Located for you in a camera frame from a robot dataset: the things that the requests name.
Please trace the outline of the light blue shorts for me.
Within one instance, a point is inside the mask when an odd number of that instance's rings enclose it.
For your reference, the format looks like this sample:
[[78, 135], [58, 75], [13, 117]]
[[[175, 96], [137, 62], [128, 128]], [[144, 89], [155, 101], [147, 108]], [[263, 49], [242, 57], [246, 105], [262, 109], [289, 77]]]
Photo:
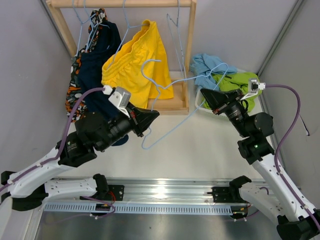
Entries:
[[198, 88], [220, 90], [220, 82], [223, 76], [235, 74], [238, 69], [222, 61], [216, 55], [199, 53], [192, 57], [189, 66], [190, 71], [196, 76], [194, 84]]

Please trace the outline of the yellow shorts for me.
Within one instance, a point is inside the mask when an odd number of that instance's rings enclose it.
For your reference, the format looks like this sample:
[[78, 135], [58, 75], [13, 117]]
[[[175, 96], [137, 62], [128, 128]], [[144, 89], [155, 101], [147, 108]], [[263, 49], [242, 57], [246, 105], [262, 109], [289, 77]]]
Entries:
[[150, 99], [174, 97], [167, 53], [155, 21], [144, 20], [140, 31], [104, 63], [101, 83], [126, 89], [130, 102], [142, 109]]

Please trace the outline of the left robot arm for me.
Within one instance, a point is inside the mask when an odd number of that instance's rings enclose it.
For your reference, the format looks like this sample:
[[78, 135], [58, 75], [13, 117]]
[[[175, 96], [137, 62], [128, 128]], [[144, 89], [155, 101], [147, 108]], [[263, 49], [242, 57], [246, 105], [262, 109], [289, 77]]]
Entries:
[[96, 152], [104, 152], [130, 132], [142, 137], [160, 115], [156, 110], [132, 104], [126, 109], [129, 115], [119, 112], [110, 120], [98, 112], [86, 113], [75, 122], [75, 131], [64, 136], [36, 163], [20, 172], [2, 172], [1, 184], [7, 191], [1, 195], [0, 201], [12, 199], [12, 209], [23, 212], [54, 199], [109, 200], [109, 185], [100, 173], [80, 180], [59, 180], [57, 176], [96, 159]]

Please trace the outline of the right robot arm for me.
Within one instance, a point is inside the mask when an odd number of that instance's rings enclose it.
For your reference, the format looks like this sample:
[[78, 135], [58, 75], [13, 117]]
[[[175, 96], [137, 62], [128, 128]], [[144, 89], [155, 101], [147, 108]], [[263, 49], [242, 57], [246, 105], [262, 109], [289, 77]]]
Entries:
[[291, 180], [275, 150], [268, 142], [274, 133], [273, 117], [266, 112], [249, 115], [243, 106], [244, 95], [237, 89], [220, 92], [202, 88], [212, 112], [224, 114], [243, 138], [237, 142], [240, 155], [268, 184], [273, 196], [261, 192], [246, 176], [230, 182], [228, 196], [234, 202], [253, 204], [275, 226], [283, 240], [310, 240], [320, 233], [320, 211]]

